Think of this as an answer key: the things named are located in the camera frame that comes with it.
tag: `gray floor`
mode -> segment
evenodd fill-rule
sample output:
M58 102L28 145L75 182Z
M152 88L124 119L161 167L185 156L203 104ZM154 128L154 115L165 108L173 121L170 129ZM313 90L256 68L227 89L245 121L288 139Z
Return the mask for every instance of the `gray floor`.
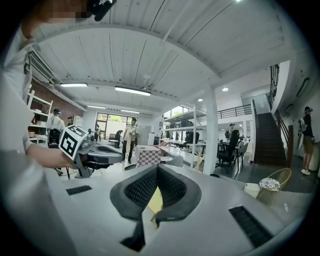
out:
M228 178L236 179L244 183L259 183L263 178L268 177L280 168L261 166L257 164L249 163L249 156L243 158L243 168L241 168L241 158L239 162L239 171L237 164L228 170L223 167L216 167L214 172L219 175L224 175ZM316 191L319 179L317 172L311 172L310 176L303 175L301 173L303 165L303 159L298 156L293 156L291 177L287 184L284 186L283 191L295 192L295 193L313 193Z

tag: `wicker chair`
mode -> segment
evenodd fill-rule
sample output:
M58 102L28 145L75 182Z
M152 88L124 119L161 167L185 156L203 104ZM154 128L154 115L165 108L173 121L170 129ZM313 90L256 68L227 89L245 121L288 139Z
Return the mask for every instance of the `wicker chair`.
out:
M261 188L261 192L260 192L260 196L258 197L258 200L261 198L261 196L264 194L265 191L268 191L268 192L272 193L272 201L273 201L275 193L284 188L284 186L288 182L290 176L291 176L291 169L289 169L289 168L277 170L276 172L269 175L266 179L272 179L274 181L277 181L278 185L266 188L266 187L263 187L259 184L259 186Z

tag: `railing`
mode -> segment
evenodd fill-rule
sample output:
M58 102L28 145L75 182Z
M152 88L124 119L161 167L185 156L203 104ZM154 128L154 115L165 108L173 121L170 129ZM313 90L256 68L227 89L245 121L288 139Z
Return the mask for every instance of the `railing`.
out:
M278 126L278 132L284 136L286 142L285 155L286 155L286 166L288 168L291 167L292 157L294 153L294 127L293 125L289 125L288 128L281 118L278 110L275 111L275 122Z
M251 104L228 108L217 112L218 119L238 117L249 114L252 114Z
M252 100L252 105L253 105L253 114L254 114L254 120L255 120L255 144L257 145L257 142L259 142L260 139L260 134L259 134L259 118L258 118L258 114L257 114L257 109L256 109L256 104L255 101ZM259 157L259 152L258 152L259 147L256 146L255 147L255 153L254 153L254 159L253 162L255 164L258 163L258 157Z
M278 80L279 80L279 64L273 65L270 67L270 74L271 74L271 82L270 82L270 93L268 96L270 109L275 101L275 97L277 94L277 87L278 87Z

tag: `sneaker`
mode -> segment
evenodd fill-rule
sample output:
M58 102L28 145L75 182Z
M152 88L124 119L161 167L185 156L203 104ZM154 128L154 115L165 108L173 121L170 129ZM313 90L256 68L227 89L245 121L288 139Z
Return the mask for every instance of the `sneaker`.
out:
M302 169L301 171L304 175L310 175L310 171L306 170L306 169Z

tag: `fluorescent light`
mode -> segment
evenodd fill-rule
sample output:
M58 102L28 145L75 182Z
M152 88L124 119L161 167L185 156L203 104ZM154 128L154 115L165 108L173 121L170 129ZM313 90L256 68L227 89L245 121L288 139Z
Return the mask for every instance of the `fluorescent light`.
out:
M88 84L85 82L80 83L60 83L61 87L88 87Z
M87 105L88 108L96 108L96 109L106 109L105 106L91 106L91 105Z
M146 91L143 91L143 90L128 89L128 88L120 87L120 86L116 86L115 90L116 91L120 91L120 92L132 93L132 94L140 94L140 95L144 95L144 96L150 96L151 95L150 92L146 92Z
M140 112L137 112L137 111L131 111L131 110L124 110L124 109L121 109L121 111L123 111L123 112L135 113L135 114L140 114Z

